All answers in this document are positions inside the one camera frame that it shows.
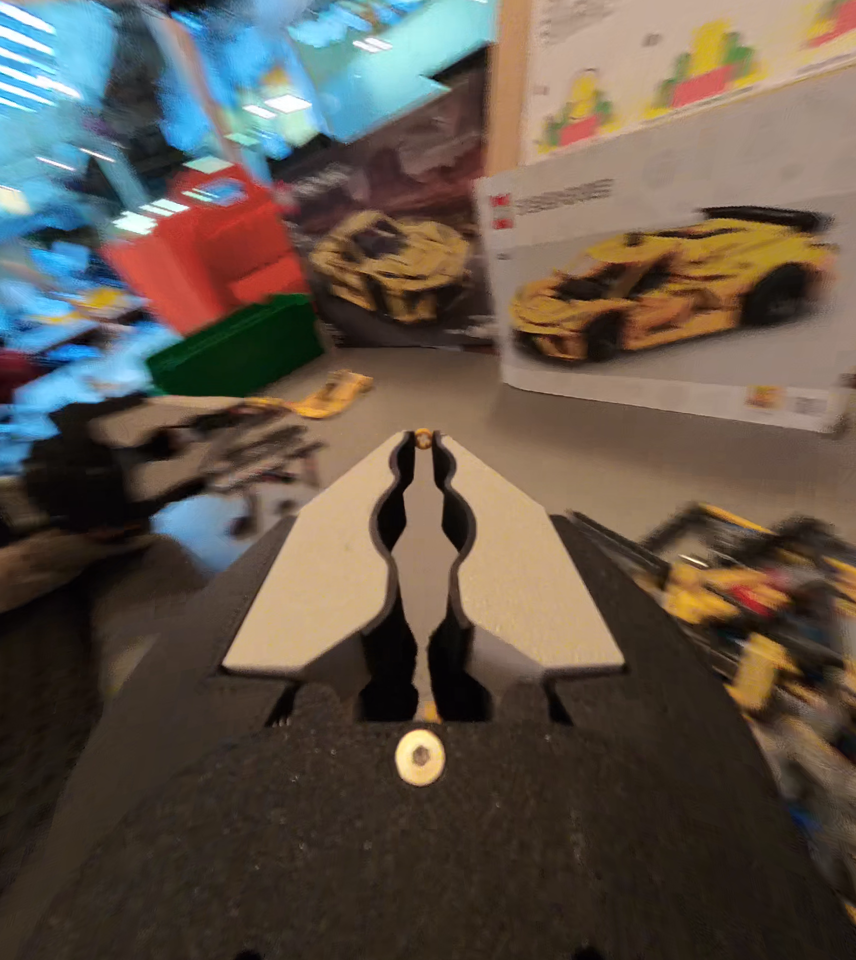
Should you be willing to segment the yellow toy car body section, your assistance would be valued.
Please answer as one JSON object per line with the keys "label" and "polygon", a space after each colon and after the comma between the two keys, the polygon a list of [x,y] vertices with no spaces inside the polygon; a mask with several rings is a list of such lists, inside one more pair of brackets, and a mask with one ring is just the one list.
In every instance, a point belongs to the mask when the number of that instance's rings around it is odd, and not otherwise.
{"label": "yellow toy car body section", "polygon": [[343,414],[354,402],[369,393],[374,379],[347,369],[338,369],[324,384],[300,400],[278,397],[249,397],[248,409],[291,414],[307,421],[325,421]]}

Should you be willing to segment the group of black pinned beams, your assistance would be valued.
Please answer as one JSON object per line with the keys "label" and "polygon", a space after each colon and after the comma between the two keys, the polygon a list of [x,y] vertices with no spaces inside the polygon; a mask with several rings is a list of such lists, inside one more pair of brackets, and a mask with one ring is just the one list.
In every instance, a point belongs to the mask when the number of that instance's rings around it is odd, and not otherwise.
{"label": "group of black pinned beams", "polygon": [[227,495],[267,483],[317,486],[317,458],[326,448],[325,441],[297,424],[239,427],[206,458],[205,488]]}

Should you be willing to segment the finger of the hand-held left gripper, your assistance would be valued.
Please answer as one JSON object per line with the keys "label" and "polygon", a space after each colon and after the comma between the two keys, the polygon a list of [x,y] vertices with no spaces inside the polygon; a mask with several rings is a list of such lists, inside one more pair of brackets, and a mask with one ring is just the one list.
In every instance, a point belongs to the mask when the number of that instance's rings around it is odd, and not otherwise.
{"label": "finger of the hand-held left gripper", "polygon": [[208,485],[206,461],[209,442],[192,442],[168,458],[134,458],[124,468],[124,491],[129,501],[164,507],[202,494]]}
{"label": "finger of the hand-held left gripper", "polygon": [[95,407],[87,436],[104,448],[139,451],[144,458],[169,458],[258,410],[241,398],[193,395],[125,395]]}

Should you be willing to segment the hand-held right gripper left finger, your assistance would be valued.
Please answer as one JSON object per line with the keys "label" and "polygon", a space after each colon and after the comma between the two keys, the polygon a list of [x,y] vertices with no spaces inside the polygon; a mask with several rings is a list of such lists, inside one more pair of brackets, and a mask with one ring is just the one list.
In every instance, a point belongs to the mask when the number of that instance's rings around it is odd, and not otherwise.
{"label": "hand-held right gripper left finger", "polygon": [[415,716],[418,644],[395,547],[415,434],[390,436],[298,514],[222,659],[232,675],[325,685],[360,716]]}

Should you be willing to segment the person's left forearm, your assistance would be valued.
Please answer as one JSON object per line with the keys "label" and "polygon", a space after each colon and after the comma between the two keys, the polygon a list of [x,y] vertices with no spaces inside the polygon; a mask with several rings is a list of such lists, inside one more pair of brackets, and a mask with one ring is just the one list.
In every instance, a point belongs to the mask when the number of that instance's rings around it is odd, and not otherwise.
{"label": "person's left forearm", "polygon": [[79,534],[49,529],[0,547],[0,615],[71,583],[99,562],[160,542],[151,531]]}

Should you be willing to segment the green plastic bin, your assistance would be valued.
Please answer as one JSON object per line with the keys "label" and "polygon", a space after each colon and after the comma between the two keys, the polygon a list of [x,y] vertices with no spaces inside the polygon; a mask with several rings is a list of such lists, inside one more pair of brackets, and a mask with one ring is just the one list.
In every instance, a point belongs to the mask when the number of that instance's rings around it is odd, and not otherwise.
{"label": "green plastic bin", "polygon": [[243,398],[325,352],[312,299],[277,294],[153,354],[146,368],[153,388],[162,394]]}

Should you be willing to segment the toy car set box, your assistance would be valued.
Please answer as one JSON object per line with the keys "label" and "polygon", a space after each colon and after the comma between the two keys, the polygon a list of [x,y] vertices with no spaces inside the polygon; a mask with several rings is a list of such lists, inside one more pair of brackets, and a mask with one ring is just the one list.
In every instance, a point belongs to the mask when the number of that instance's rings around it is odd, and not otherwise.
{"label": "toy car set box", "polygon": [[319,316],[342,347],[486,351],[494,306],[474,186],[485,171],[487,62],[351,143],[318,136],[272,169]]}

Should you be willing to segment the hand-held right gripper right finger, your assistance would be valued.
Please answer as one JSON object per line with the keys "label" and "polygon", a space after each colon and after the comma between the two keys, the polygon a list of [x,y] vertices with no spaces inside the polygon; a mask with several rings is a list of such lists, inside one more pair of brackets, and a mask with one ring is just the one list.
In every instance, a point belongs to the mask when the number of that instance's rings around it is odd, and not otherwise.
{"label": "hand-held right gripper right finger", "polygon": [[455,550],[428,645],[437,706],[622,672],[626,657],[540,503],[445,434],[432,438],[441,529]]}

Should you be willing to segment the pile of yellow black bricks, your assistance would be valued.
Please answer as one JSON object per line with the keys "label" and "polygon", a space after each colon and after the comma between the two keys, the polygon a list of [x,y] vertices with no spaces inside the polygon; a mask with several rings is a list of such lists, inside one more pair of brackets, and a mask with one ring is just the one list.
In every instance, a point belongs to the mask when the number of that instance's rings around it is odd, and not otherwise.
{"label": "pile of yellow black bricks", "polygon": [[856,925],[856,546],[810,516],[768,529],[698,502],[640,541],[567,518],[723,681]]}

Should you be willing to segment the toy car instruction booklet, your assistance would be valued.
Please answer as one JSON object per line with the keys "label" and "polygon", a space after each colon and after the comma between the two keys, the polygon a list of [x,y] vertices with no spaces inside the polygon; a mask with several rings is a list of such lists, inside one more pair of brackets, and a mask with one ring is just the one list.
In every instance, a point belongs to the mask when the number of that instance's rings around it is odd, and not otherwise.
{"label": "toy car instruction booklet", "polygon": [[476,186],[514,390],[829,434],[856,363],[856,189],[639,213],[612,179]]}

